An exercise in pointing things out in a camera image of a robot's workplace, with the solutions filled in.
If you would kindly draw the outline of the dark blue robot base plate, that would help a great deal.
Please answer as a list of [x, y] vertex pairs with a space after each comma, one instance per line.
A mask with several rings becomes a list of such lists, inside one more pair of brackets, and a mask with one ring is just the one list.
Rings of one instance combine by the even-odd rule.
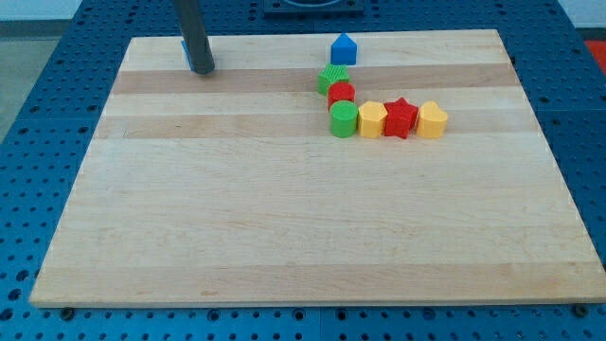
[[365, 15], [365, 0], [262, 0], [259, 9], [272, 19], [360, 17]]

